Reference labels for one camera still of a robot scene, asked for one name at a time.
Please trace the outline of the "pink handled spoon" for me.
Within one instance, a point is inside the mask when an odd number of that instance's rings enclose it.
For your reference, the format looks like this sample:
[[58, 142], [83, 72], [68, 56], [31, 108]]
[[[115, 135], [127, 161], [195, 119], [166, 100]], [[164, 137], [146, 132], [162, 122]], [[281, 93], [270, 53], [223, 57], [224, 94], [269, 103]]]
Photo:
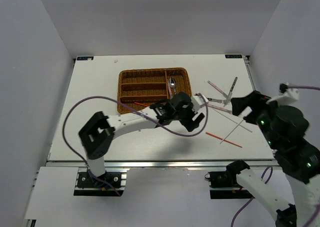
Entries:
[[168, 79], [168, 87], [176, 88], [176, 85], [177, 85], [176, 80], [173, 77], [170, 77]]

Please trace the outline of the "dark handled knife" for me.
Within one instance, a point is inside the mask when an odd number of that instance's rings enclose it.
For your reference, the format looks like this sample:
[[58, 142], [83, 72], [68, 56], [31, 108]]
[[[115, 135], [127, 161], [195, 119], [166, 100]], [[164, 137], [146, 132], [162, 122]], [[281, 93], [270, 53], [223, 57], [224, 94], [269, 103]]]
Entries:
[[233, 83], [232, 83], [232, 85], [231, 85], [231, 88], [230, 88], [230, 90], [229, 90], [228, 96], [227, 96], [227, 98], [226, 98], [226, 100], [225, 100], [224, 106], [228, 105], [228, 103], [230, 102], [230, 100], [231, 100], [231, 98], [232, 98], [233, 90], [234, 90], [234, 87], [235, 87], [235, 85], [236, 85], [237, 80], [238, 80], [238, 78], [235, 77], [235, 78], [234, 78], [234, 81], [233, 81]]

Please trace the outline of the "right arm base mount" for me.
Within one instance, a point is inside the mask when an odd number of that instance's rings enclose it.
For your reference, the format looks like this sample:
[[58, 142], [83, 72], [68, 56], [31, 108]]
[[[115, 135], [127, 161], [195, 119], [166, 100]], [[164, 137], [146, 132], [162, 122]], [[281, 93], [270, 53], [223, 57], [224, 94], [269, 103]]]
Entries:
[[210, 171], [204, 175], [204, 179], [209, 183], [211, 200], [244, 200], [253, 197], [227, 171]]

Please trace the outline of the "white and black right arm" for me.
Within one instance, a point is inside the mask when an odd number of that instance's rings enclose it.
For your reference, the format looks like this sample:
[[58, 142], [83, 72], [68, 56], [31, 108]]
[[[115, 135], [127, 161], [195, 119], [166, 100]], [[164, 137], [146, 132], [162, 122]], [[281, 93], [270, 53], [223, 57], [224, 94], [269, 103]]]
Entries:
[[277, 227], [318, 227], [320, 225], [320, 151], [305, 140], [309, 122], [291, 104], [299, 99], [297, 88], [288, 88], [276, 97], [253, 91], [231, 99], [232, 114], [257, 125], [274, 158], [287, 178], [294, 204], [273, 191], [243, 160], [226, 167], [226, 182], [244, 187], [268, 211]]

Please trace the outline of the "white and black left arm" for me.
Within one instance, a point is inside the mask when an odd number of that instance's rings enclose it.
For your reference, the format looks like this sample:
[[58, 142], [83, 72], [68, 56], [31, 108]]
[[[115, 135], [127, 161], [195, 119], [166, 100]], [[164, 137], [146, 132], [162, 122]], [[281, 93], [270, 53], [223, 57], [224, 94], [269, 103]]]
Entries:
[[144, 129], [166, 128], [173, 121], [179, 121], [191, 133], [202, 120], [208, 119], [207, 114], [199, 112], [207, 106], [208, 99], [202, 94], [189, 96], [180, 92], [142, 110], [131, 108], [126, 114], [96, 112], [78, 133], [90, 171], [88, 180], [96, 187], [105, 183], [104, 155], [114, 139]]

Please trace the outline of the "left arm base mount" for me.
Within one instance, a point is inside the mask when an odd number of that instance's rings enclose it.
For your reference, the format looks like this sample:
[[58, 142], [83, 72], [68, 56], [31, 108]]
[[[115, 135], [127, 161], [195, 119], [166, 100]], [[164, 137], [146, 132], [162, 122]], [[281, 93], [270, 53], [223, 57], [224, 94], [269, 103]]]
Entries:
[[108, 184], [92, 178], [88, 171], [79, 171], [73, 191], [82, 197], [121, 197], [126, 183], [126, 175], [119, 171], [106, 171], [100, 178]]

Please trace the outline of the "orange chopstick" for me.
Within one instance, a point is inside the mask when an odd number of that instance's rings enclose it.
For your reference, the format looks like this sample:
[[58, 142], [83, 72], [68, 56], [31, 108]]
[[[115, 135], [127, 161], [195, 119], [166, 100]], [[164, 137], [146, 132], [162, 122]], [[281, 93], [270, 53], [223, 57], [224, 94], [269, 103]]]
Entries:
[[139, 103], [139, 102], [134, 102], [135, 105], [139, 105], [142, 107], [149, 107], [149, 105], [143, 104], [143, 103]]
[[216, 138], [216, 139], [218, 139], [218, 140], [221, 140], [222, 142], [228, 143], [228, 144], [230, 144], [230, 145], [233, 145], [233, 146], [236, 146], [236, 147], [239, 147], [239, 148], [243, 148], [243, 147], [242, 147], [241, 145], [239, 145], [239, 144], [236, 144], [236, 143], [231, 142], [231, 141], [229, 141], [229, 140], [223, 139], [223, 138], [221, 138], [221, 137], [219, 137], [219, 136], [217, 136], [217, 135], [214, 135], [214, 134], [212, 134], [212, 133], [205, 132], [205, 134], [208, 135], [208, 136], [211, 136], [211, 137], [213, 137], [213, 138]]

